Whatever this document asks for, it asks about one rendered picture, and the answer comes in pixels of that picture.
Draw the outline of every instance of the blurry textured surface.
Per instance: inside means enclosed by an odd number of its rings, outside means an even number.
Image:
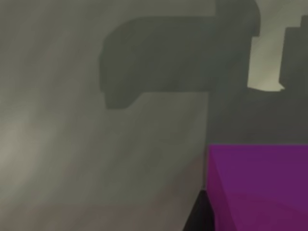
[[[305,2],[257,3],[268,29],[255,63],[270,64],[272,28],[299,21]],[[201,187],[207,95],[147,93],[108,111],[98,57],[132,18],[213,14],[206,0],[0,1],[0,230],[182,229]],[[278,88],[277,68],[255,70],[251,86]]]

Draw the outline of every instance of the purple cube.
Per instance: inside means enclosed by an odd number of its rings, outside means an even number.
[[[216,231],[308,231],[308,145],[211,145]]]

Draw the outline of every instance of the cube's side face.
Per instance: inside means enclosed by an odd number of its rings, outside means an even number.
[[[208,190],[215,215],[221,217],[220,200],[237,231],[308,230],[307,145],[214,145],[210,150]]]

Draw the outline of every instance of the purple box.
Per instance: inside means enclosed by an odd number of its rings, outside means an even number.
[[[308,146],[211,145],[216,231],[308,231]]]

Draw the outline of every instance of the gray floor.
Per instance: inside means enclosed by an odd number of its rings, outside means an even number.
[[[206,94],[108,111],[98,56],[128,19],[213,14],[201,0],[0,1],[0,230],[181,230],[201,187]]]

